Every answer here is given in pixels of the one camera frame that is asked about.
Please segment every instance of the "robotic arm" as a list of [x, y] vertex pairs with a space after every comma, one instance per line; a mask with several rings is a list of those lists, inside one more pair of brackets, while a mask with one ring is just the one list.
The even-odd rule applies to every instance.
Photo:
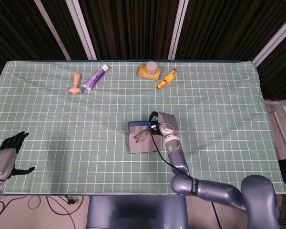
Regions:
[[19, 134], [9, 137], [3, 141], [0, 146], [0, 197], [3, 193], [3, 184], [11, 176], [26, 175], [31, 173], [35, 167], [27, 170], [15, 169], [15, 161], [24, 139], [29, 133], [20, 132]]
[[149, 121], [154, 116], [158, 117], [158, 125], [152, 126], [151, 133], [163, 136], [170, 164], [177, 168], [172, 167], [175, 176], [171, 180], [171, 188], [175, 193], [197, 196], [246, 212], [249, 229], [280, 228], [276, 219], [278, 209], [275, 190], [270, 180], [259, 175], [248, 176], [243, 179], [240, 192], [230, 184], [191, 177], [178, 137], [179, 129], [175, 116], [153, 112]]

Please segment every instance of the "black curtain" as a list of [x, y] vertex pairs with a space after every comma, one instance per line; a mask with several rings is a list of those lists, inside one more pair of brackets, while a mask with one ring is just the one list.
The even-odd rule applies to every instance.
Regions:
[[98, 59], [167, 59], [179, 0], [80, 0]]
[[12, 60], [65, 60], [32, 0], [0, 0], [0, 73]]
[[41, 0], [71, 60], [87, 60], [65, 0]]
[[258, 66], [266, 99], [286, 99], [286, 38]]
[[286, 0], [190, 0], [176, 59], [253, 60], [286, 22]]

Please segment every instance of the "table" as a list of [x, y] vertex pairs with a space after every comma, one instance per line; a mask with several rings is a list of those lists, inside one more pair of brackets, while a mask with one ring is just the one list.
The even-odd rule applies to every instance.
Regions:
[[[103, 64], [110, 69], [90, 92], [67, 94]], [[5, 194], [173, 194], [171, 169], [156, 153], [129, 154], [128, 121], [152, 111], [174, 114], [192, 176], [240, 188], [251, 174], [283, 193], [270, 123], [251, 62], [157, 62], [159, 82], [136, 75], [140, 62], [8, 62], [0, 80], [0, 144], [30, 135]]]

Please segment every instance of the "purple tube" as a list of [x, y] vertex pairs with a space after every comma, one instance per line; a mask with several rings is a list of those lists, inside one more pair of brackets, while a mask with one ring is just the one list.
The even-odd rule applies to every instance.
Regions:
[[109, 69], [109, 67], [104, 64], [97, 72], [83, 85], [88, 91], [96, 85], [96, 83], [101, 79], [101, 77], [105, 74], [105, 72]]

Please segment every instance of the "yellow rubber chicken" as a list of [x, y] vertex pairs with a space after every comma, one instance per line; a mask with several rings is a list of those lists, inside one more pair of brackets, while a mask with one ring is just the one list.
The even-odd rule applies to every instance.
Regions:
[[158, 88], [158, 89], [161, 89], [161, 88], [163, 88], [164, 85], [166, 85], [167, 83], [170, 83], [171, 81], [173, 81], [173, 80], [176, 78], [176, 76], [177, 76], [178, 73], [179, 73], [179, 72], [178, 72], [177, 69], [175, 69], [175, 68], [174, 68], [173, 70], [171, 70], [170, 73], [168, 73], [168, 74], [163, 78], [163, 80], [161, 81], [161, 83], [158, 84], [157, 88]]

